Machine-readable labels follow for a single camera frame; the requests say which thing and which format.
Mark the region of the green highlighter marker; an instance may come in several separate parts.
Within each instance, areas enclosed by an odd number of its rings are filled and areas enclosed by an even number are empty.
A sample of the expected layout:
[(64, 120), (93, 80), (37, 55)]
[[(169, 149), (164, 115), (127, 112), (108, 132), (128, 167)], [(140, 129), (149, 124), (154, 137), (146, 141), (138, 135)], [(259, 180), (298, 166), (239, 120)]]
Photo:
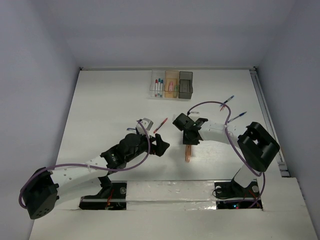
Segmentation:
[(179, 91), (179, 86), (175, 85), (174, 87), (174, 92), (173, 92), (173, 97), (177, 98), (178, 97), (178, 91)]

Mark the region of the orange highlighter marker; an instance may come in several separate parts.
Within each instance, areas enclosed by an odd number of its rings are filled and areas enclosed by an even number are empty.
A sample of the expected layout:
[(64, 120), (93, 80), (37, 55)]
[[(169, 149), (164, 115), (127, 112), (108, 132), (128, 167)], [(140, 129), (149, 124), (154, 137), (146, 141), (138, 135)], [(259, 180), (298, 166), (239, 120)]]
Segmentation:
[(192, 145), (185, 146), (185, 162), (189, 163), (192, 156)]

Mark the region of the pink highlighter marker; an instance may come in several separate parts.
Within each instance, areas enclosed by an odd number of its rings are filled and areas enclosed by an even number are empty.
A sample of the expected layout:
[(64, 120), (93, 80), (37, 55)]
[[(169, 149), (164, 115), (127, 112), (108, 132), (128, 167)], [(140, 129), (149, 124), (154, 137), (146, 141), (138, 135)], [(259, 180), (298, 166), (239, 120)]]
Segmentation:
[(174, 88), (174, 83), (173, 83), (173, 81), (170, 81), (169, 86), (168, 86), (168, 91), (172, 92), (173, 88)]

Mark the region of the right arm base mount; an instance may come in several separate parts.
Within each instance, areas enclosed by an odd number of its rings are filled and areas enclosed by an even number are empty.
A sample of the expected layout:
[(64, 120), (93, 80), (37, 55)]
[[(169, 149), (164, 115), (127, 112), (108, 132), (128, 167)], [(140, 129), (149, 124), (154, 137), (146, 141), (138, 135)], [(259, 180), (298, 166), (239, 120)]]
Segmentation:
[(236, 175), (231, 180), (214, 183), (212, 195), (217, 200), (218, 209), (262, 209), (261, 196), (265, 189), (266, 176), (262, 175), (262, 187), (256, 176)]

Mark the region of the red gel pen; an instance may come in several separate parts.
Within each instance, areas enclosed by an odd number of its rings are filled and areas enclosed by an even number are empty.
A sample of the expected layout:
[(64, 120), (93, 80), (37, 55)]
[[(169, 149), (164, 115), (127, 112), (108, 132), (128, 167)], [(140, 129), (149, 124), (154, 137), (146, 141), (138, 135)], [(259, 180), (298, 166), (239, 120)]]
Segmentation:
[(156, 127), (156, 129), (153, 131), (153, 134), (157, 133), (157, 131), (166, 123), (167, 120), (168, 120), (168, 117), (165, 118), (158, 127)]

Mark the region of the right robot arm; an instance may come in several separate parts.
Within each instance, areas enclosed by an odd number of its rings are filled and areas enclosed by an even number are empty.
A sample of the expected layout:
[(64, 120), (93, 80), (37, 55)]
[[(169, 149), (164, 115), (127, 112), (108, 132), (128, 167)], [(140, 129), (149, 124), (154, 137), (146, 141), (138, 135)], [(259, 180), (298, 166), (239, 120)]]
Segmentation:
[(198, 145), (201, 141), (231, 145), (243, 161), (243, 166), (230, 183), (230, 190), (235, 196), (242, 196), (248, 191), (250, 183), (266, 172), (280, 150), (277, 141), (258, 122), (241, 128), (206, 118), (195, 120), (181, 113), (172, 123), (183, 132), (184, 145)]

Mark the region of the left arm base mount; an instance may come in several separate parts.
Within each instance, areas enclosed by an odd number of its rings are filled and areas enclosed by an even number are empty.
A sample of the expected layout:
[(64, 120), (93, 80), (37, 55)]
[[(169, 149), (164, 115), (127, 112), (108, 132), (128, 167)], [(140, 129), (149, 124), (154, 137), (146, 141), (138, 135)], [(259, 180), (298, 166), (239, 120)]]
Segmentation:
[(99, 177), (101, 189), (96, 195), (81, 197), (81, 210), (122, 211), (127, 209), (127, 182), (112, 182), (108, 176)]

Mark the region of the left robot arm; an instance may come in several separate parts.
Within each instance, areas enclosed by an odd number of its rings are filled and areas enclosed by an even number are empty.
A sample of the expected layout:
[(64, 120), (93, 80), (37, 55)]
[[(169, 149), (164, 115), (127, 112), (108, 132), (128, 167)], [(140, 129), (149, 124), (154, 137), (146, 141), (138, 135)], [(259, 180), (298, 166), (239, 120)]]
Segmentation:
[(127, 171), (127, 163), (141, 154), (164, 155), (170, 144), (160, 134), (147, 136), (129, 133), (109, 150), (86, 163), (65, 163), (37, 169), (20, 190), (19, 204), (27, 210), (30, 219), (42, 218), (55, 205), (67, 200), (70, 189), (99, 179), (93, 191), (98, 197), (110, 194), (109, 175)]

